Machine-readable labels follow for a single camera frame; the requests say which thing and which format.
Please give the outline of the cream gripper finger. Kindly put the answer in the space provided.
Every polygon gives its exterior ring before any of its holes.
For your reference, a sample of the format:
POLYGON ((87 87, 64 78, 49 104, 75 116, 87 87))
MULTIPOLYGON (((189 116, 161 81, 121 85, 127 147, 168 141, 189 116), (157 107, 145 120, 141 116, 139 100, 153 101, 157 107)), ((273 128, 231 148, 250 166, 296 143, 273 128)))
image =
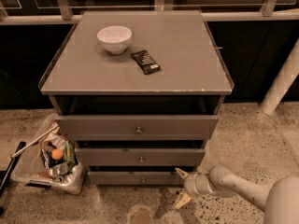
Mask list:
POLYGON ((178 175, 183 179, 185 180, 190 174, 181 170, 180 168, 175 168, 175 171, 178 173, 178 175))
POLYGON ((176 201, 174 202, 174 208, 175 209, 179 209, 182 206, 184 206, 185 204, 187 204, 190 200, 192 199, 192 197, 185 191, 181 192, 176 201))

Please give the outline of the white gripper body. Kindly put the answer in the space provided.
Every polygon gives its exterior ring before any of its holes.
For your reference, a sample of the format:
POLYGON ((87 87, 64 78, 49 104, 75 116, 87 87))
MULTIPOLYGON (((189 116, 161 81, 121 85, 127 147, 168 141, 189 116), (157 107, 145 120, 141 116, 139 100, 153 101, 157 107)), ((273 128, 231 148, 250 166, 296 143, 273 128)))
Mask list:
POLYGON ((209 181, 208 176, 199 173, 188 174, 184 181, 184 188, 192 197, 215 193, 215 187, 209 181))

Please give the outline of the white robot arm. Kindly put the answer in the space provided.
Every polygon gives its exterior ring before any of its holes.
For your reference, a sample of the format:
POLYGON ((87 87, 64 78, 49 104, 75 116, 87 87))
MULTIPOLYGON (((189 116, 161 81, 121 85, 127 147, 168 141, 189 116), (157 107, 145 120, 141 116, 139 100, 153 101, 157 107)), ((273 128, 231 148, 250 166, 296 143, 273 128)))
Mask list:
POLYGON ((219 197, 237 194, 264 213, 263 224, 299 224, 298 176, 281 178, 268 189, 221 166, 207 174, 187 173, 179 168, 176 172, 184 181, 184 190, 174 204, 176 209, 200 194, 219 197))

